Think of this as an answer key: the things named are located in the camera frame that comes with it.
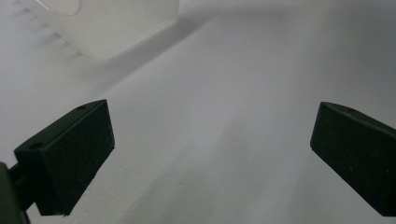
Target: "white backdrop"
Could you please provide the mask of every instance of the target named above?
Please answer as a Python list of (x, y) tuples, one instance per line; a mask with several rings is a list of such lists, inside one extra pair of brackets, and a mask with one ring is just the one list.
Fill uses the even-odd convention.
[(107, 60), (0, 2), (0, 160), (106, 98), (116, 148), (70, 217), (33, 224), (396, 223), (310, 149), (321, 101), (396, 127), (396, 2), (182, 0)]

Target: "white surface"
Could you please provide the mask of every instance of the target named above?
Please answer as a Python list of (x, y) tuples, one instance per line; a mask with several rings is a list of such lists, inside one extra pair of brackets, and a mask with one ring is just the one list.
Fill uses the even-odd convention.
[(178, 0), (19, 0), (79, 52), (104, 58), (177, 17)]
[(70, 217), (33, 223), (396, 223), (310, 149), (320, 101), (396, 127), (396, 2), (186, 0), (109, 61), (0, 2), (0, 158), (107, 98), (116, 149)]

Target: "screw hole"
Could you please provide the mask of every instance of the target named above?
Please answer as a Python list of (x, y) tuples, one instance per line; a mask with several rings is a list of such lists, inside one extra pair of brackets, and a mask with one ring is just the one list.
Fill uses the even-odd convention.
[(29, 146), (29, 149), (35, 150), (35, 149), (38, 149), (38, 148), (40, 148), (42, 146), (43, 146), (42, 143), (34, 143), (34, 144)]

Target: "white box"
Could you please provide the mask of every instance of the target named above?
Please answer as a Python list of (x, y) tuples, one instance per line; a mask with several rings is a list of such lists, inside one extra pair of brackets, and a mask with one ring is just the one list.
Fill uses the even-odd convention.
[(174, 20), (178, 0), (20, 0), (78, 51), (106, 57)]

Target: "translucent plastic container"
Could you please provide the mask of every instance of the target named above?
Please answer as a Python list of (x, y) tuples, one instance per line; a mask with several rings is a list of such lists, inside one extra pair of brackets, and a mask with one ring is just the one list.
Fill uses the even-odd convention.
[(178, 0), (20, 0), (78, 51), (103, 58), (174, 20)]

